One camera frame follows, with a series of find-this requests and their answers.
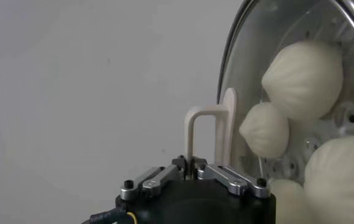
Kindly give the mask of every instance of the steamed bun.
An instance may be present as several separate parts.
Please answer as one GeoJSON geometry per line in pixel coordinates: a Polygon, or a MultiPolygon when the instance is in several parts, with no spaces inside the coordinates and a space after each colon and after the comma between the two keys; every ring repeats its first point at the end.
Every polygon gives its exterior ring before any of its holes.
{"type": "Polygon", "coordinates": [[[304,190],[320,223],[354,223],[354,136],[328,141],[314,152],[304,190]]]}
{"type": "Polygon", "coordinates": [[[288,119],[271,103],[251,108],[239,132],[251,151],[265,158],[282,156],[288,145],[288,119]]]}
{"type": "Polygon", "coordinates": [[[340,49],[320,41],[301,41],[285,47],[262,79],[271,102],[295,120],[317,119],[329,112],[342,82],[340,49]]]}
{"type": "Polygon", "coordinates": [[[276,199],[277,224],[312,224],[306,205],[304,189],[291,180],[274,180],[269,183],[276,199]]]}

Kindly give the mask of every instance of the dumpling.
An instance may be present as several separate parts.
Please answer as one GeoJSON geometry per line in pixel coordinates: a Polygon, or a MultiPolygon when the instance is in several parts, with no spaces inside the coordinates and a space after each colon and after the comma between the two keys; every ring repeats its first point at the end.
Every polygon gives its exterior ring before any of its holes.
{"type": "Polygon", "coordinates": [[[251,108],[239,132],[251,151],[265,158],[282,156],[288,145],[288,119],[271,103],[260,103],[251,108]]]}
{"type": "Polygon", "coordinates": [[[271,102],[295,120],[317,119],[328,113],[342,83],[340,48],[320,41],[285,47],[262,78],[271,102]]]}
{"type": "Polygon", "coordinates": [[[304,189],[291,180],[274,180],[269,183],[276,199],[275,222],[277,224],[312,224],[306,205],[304,189]]]}
{"type": "Polygon", "coordinates": [[[304,190],[321,223],[354,223],[354,136],[328,141],[314,152],[304,190]]]}

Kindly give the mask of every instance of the hole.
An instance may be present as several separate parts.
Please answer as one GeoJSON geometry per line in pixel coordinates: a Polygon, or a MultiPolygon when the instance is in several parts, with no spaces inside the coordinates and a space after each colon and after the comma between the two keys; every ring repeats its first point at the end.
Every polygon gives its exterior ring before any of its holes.
{"type": "Polygon", "coordinates": [[[354,123],[354,114],[351,114],[351,115],[349,116],[349,121],[350,121],[351,123],[354,123]]]}

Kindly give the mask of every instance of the screw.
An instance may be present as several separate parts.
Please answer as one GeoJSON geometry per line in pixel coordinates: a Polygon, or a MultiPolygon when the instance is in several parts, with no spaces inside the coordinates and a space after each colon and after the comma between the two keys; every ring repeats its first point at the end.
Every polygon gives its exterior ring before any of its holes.
{"type": "Polygon", "coordinates": [[[264,178],[258,178],[257,179],[257,185],[259,187],[266,187],[267,186],[267,182],[264,178]]]}
{"type": "Polygon", "coordinates": [[[124,187],[126,189],[132,189],[133,185],[134,185],[133,180],[125,180],[124,181],[124,187]]]}

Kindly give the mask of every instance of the steamer basket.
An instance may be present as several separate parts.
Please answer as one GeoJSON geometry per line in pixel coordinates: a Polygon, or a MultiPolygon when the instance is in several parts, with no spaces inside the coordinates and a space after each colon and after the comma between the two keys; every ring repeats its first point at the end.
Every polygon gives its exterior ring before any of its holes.
{"type": "Polygon", "coordinates": [[[231,165],[256,177],[303,183],[306,163],[321,144],[354,135],[354,0],[243,1],[224,51],[218,103],[227,88],[234,88],[238,96],[231,165]],[[289,120],[289,144],[283,157],[258,158],[238,128],[255,104],[269,101],[261,79],[278,51],[305,39],[329,41],[342,47],[341,95],[331,111],[319,120],[289,120]]]}

